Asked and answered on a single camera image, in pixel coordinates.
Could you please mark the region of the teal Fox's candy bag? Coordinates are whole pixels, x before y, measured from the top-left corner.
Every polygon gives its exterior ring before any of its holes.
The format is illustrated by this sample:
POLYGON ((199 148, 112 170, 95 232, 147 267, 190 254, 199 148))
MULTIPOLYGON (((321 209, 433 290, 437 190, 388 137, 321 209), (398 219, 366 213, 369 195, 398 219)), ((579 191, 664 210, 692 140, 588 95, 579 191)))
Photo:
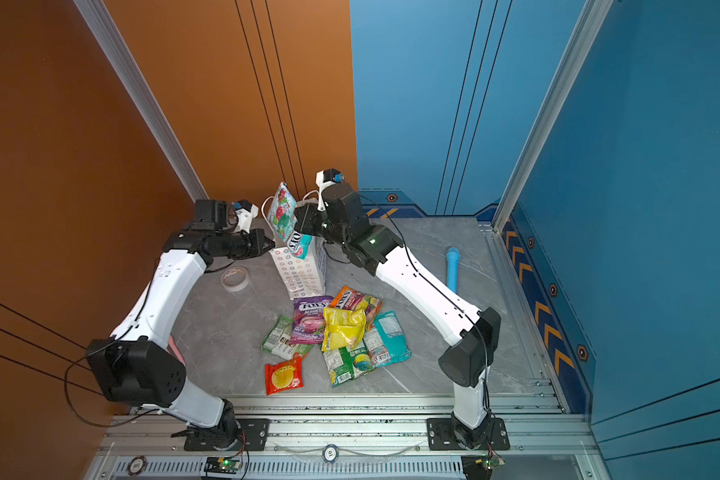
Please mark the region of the teal Fox's candy bag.
POLYGON ((297 201, 287 185, 281 182, 271 201, 267 221, 274 233, 284 242, 288 251, 296 258, 303 260, 308 256, 312 236, 296 230, 297 201))

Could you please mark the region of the white printed paper bag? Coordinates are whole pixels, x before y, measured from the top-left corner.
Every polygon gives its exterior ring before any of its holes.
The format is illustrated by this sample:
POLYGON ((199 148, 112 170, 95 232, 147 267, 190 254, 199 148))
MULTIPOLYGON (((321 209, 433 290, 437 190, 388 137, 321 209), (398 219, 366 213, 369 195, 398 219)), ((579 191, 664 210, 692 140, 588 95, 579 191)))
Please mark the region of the white printed paper bag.
POLYGON ((273 196, 264 202, 265 221, 271 229, 275 241, 275 248, 270 251, 270 254, 289 298, 295 300, 323 295, 325 293, 326 260, 322 249, 322 240, 312 236, 312 243, 305 259, 300 260, 293 256, 267 221, 267 213, 273 196))

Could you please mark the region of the orange Fox's candy bag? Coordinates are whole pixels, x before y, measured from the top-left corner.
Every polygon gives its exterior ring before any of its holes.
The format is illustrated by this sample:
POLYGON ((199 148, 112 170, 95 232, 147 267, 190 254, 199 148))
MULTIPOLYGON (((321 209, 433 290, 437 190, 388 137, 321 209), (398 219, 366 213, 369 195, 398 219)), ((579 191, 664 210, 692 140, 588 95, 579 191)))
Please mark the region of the orange Fox's candy bag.
POLYGON ((362 311, 365 314, 365 329, 370 330, 376 316, 380 313, 383 301, 370 294, 366 294, 344 286, 338 295, 329 304, 330 308, 348 311, 362 311))

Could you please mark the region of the teal white snack packet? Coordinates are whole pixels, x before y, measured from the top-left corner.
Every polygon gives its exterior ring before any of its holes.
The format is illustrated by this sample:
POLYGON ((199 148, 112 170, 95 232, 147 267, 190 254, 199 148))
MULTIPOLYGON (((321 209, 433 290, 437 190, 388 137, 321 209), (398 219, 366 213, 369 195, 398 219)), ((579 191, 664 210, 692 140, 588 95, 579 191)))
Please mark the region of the teal white snack packet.
POLYGON ((363 341, 374 368, 404 362, 412 355, 394 311, 377 315, 371 328, 365 333, 363 341))

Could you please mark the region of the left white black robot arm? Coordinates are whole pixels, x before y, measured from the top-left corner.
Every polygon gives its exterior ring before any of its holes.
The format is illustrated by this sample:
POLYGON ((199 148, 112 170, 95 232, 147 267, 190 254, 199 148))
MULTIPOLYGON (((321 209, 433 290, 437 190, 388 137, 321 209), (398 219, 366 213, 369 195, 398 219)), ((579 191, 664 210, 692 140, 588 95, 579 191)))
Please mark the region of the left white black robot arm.
POLYGON ((163 245, 152 279, 125 319, 85 359, 103 396, 131 407, 156 409, 186 423, 181 436, 211 449, 236 447, 242 438, 233 407, 187 378, 169 351, 173 325, 195 283, 218 259, 257 258, 275 243, 251 226, 258 208, 198 200, 194 218, 163 245))

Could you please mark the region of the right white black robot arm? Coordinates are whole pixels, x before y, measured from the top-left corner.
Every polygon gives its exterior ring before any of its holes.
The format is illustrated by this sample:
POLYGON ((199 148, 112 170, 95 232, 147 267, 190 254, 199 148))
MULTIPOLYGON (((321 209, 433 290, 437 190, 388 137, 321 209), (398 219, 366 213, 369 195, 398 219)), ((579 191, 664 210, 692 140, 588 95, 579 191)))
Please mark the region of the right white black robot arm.
POLYGON ((438 359, 454 386, 453 434, 466 449, 489 442, 488 376, 498 347, 501 316, 479 309, 450 290, 419 262, 402 233, 370 222, 361 195, 334 169, 317 174, 318 199, 296 209, 296 230, 341 247, 349 262, 392 286, 448 343, 438 359))

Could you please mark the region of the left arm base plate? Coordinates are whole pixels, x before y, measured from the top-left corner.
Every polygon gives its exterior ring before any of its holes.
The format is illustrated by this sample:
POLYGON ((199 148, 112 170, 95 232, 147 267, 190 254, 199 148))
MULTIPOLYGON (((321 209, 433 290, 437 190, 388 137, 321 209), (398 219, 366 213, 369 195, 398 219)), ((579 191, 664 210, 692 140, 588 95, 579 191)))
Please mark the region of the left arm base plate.
POLYGON ((242 449, 247 452, 261 452, 265 450, 269 429, 270 420, 267 418, 244 418, 235 420, 229 428, 188 427, 172 437, 183 437, 183 449, 190 452, 234 453, 242 449))

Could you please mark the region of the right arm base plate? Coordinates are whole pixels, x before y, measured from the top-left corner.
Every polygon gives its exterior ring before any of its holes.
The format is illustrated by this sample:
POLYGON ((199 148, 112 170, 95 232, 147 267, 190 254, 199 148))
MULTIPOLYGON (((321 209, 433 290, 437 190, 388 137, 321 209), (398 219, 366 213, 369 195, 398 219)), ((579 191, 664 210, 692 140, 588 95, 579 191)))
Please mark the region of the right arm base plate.
POLYGON ((475 429, 470 429, 455 417, 426 420, 430 450, 508 451, 509 434, 503 419, 487 416, 475 429))

